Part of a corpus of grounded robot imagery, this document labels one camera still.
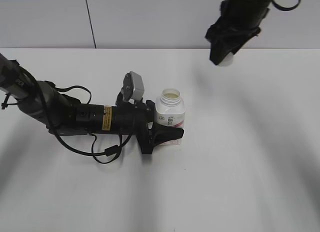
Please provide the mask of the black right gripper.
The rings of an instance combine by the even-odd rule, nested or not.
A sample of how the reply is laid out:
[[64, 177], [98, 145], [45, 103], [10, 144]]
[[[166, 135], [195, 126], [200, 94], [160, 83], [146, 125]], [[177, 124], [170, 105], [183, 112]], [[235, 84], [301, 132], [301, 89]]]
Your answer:
[[211, 62], [220, 65], [229, 54], [235, 55], [249, 40], [260, 34], [261, 22], [260, 14], [221, 15], [205, 34], [211, 44]]

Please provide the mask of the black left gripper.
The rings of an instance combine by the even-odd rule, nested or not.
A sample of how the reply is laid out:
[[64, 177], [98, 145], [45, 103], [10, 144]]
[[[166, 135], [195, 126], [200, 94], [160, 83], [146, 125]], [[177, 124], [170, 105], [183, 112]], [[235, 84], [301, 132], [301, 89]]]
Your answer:
[[143, 155], [151, 155], [154, 147], [181, 139], [184, 129], [164, 126], [154, 122], [151, 130], [148, 123], [155, 120], [156, 103], [152, 100], [119, 106], [105, 106], [101, 131], [106, 134], [136, 136]]

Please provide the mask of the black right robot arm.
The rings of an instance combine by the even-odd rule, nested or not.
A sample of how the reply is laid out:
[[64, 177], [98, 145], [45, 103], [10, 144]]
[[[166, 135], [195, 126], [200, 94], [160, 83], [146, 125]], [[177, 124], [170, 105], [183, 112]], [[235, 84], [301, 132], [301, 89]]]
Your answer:
[[260, 24], [269, 12], [272, 0], [224, 0], [220, 17], [206, 32], [210, 42], [209, 59], [216, 66], [228, 54], [236, 54], [261, 32]]

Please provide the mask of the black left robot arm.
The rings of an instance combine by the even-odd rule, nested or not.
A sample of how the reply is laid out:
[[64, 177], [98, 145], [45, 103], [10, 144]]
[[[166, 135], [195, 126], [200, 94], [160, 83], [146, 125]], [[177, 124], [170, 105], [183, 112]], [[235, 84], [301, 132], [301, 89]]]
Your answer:
[[184, 130], [156, 122], [155, 103], [144, 100], [142, 77], [129, 72], [114, 106], [82, 103], [66, 88], [36, 80], [16, 60], [0, 58], [0, 89], [15, 99], [21, 112], [43, 123], [58, 140], [63, 136], [110, 134], [135, 136], [144, 155], [165, 142], [181, 139]]

